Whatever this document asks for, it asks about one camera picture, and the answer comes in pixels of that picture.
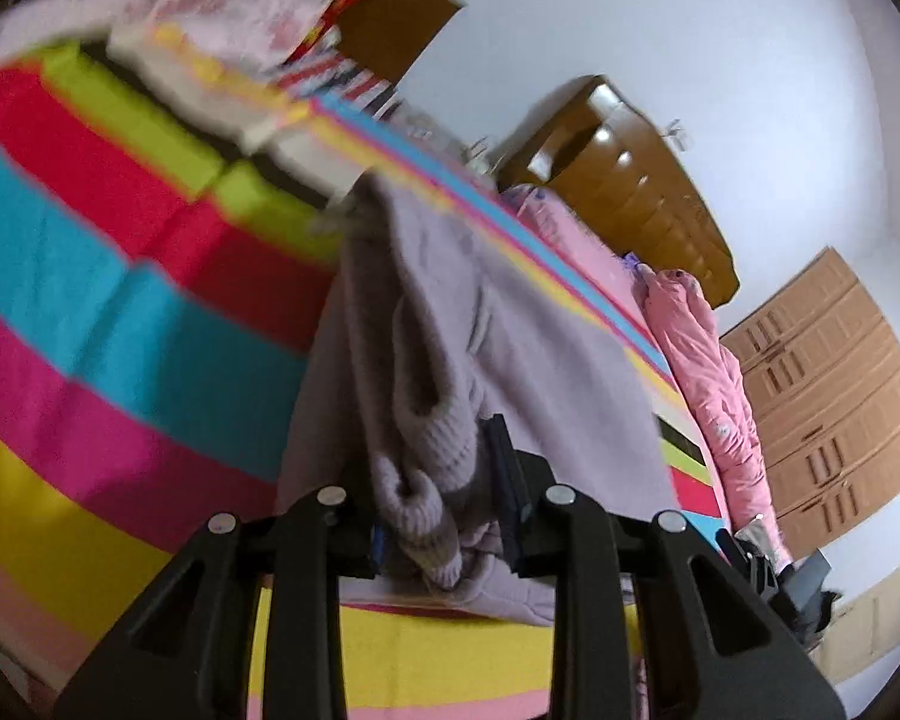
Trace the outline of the light brown wooden wardrobe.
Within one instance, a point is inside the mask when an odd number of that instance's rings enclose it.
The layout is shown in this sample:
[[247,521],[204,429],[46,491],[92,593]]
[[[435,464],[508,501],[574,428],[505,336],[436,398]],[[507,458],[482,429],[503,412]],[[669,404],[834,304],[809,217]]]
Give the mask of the light brown wooden wardrobe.
[[900,343],[836,249],[821,250],[722,341],[741,364],[792,556],[900,493]]

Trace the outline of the pink padded jacket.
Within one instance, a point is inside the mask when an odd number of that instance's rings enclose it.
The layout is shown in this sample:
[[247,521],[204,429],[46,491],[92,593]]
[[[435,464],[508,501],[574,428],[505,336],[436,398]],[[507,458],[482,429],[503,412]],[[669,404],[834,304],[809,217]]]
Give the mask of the pink padded jacket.
[[793,562],[777,523],[763,446],[736,356],[720,341],[717,316],[685,270],[637,268],[642,310],[701,429],[731,528],[763,525],[775,569]]

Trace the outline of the multicolour striped bed blanket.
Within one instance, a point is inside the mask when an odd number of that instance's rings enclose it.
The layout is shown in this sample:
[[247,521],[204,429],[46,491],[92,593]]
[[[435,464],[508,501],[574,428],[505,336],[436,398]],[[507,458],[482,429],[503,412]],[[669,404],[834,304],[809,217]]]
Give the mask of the multicolour striped bed blanket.
[[652,335],[459,167],[349,104],[222,68],[175,32],[0,68],[0,645],[52,700],[215,512],[266,515],[336,265],[322,206],[378,169],[611,333],[678,504],[728,520]]

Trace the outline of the red plaid bed sheet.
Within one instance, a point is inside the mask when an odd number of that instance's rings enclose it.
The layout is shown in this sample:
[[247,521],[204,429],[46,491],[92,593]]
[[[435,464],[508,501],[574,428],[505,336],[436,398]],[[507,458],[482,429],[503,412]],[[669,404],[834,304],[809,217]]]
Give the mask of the red plaid bed sheet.
[[329,96],[374,119],[386,117],[399,102],[397,87],[334,49],[310,52],[281,65],[271,81],[292,96]]

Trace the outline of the white wall socket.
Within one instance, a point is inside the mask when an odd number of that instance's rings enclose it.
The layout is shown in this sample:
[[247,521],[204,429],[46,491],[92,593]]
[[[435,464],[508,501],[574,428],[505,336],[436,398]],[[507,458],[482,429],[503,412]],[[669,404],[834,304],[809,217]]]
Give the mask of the white wall socket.
[[691,135],[689,135],[689,130],[683,124],[681,119],[673,119],[673,121],[668,122],[662,130],[660,130],[660,137],[667,142],[668,145],[673,146],[678,153],[686,153],[692,148],[694,142],[692,141]]

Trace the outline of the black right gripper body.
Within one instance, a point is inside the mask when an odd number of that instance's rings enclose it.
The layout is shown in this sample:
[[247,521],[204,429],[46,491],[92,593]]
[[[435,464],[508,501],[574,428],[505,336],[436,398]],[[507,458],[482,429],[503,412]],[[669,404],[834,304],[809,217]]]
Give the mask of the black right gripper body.
[[800,566],[788,564],[776,571],[758,544],[736,538],[725,528],[718,530],[717,544],[730,566],[782,619],[805,652],[823,642],[842,593],[824,586],[831,566],[820,550]]

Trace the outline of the dark brown wooden headboard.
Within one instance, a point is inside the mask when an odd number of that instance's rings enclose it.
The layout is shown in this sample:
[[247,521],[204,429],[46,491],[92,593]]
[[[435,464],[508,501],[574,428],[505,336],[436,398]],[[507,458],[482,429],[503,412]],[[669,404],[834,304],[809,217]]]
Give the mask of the dark brown wooden headboard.
[[[462,8],[460,0],[365,0],[341,16],[340,40],[326,48],[398,83]],[[283,65],[320,48],[302,55],[295,50]]]

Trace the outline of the lilac fleece pants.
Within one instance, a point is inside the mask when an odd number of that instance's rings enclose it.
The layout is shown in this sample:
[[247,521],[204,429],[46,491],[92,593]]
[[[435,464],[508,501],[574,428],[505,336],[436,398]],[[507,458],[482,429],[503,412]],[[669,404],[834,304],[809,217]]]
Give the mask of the lilac fleece pants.
[[379,174],[329,210],[343,234],[289,424],[276,504],[367,479],[395,552],[346,600],[553,621],[553,587],[505,566],[481,426],[606,511],[676,502],[639,376],[611,333],[548,298],[460,216]]

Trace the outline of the pink bed sheet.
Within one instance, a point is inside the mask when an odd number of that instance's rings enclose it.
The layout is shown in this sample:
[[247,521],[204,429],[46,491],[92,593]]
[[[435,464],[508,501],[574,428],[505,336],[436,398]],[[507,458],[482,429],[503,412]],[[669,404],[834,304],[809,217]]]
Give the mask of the pink bed sheet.
[[610,298],[640,332],[649,333],[634,269],[615,254],[556,192],[518,184],[502,190],[499,200],[549,249],[557,252]]

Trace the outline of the pink floral quilt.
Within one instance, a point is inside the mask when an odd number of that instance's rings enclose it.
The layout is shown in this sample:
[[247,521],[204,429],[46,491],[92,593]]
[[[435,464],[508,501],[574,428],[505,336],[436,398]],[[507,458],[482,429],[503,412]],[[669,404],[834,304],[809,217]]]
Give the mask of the pink floral quilt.
[[269,70],[301,47],[333,0],[23,0],[0,15],[0,65],[66,37],[170,23],[199,50]]

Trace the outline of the glossy carved wooden headboard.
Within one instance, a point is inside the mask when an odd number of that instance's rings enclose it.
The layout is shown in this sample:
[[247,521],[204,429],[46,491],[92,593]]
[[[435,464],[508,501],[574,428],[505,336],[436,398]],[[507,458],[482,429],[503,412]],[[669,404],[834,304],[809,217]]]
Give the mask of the glossy carved wooden headboard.
[[686,270],[713,307],[740,289],[733,255],[663,135],[601,75],[580,88],[502,161],[500,188],[554,192],[615,254]]

